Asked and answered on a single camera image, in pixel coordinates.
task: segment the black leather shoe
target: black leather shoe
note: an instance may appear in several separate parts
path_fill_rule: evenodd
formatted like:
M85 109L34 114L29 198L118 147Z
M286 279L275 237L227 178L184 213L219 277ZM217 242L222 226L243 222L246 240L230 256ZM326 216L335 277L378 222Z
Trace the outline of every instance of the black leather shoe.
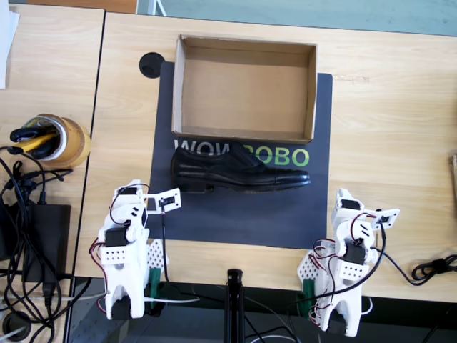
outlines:
M183 192L207 192L214 186L242 192L272 192L310 183L307 171L267 167L241 144L227 154L200 155L178 147L171 160L172 178Z

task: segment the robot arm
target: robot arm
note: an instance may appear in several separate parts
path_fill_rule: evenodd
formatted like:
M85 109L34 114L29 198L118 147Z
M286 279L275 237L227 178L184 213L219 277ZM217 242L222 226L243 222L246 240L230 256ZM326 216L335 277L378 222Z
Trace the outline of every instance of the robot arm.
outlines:
M303 258L297 270L302 283L314 281L314 293L321 295L360 282L369 273L368 263L378 261L377 252L371 248L375 242L373 232L381 228L380 223L391 228L399 212L399 209L367 210L347 189L339 189L331 215L334 240L322 239L321 245ZM311 308L310 320L323 331L355 337L361 317L361 297L362 285L322 297ZM336 322L336 317L342 319L344 325L329 327L329 323Z
M147 262L149 214L181 207L179 189L159 194L143 194L143 184L133 180L114 192L113 204L99 231L101 266L106 276L106 317L139 318L144 315L144 288L148 282ZM154 202L146 208L146 199Z

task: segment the paper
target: paper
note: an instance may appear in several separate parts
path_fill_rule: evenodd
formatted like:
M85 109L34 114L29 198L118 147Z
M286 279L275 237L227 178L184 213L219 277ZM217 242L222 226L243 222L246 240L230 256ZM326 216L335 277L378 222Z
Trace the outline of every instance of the paper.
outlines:
M6 68L19 14L9 11L7 0L0 0L0 89L6 88Z

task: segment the cardboard box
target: cardboard box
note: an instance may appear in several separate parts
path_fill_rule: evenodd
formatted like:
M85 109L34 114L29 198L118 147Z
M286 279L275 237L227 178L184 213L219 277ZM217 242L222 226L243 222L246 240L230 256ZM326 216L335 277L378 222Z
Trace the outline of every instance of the cardboard box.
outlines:
M178 136L306 144L317 45L180 36L171 130Z

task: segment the tape roll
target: tape roll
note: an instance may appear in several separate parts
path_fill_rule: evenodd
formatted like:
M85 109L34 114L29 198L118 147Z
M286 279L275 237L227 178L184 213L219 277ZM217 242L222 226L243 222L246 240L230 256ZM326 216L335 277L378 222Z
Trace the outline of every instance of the tape roll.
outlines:
M56 127L60 143L51 155L40 160L44 166L53 169L74 168L86 160L91 151L91 137L86 128L69 118L61 118L53 114L40 114L24 127L45 125Z

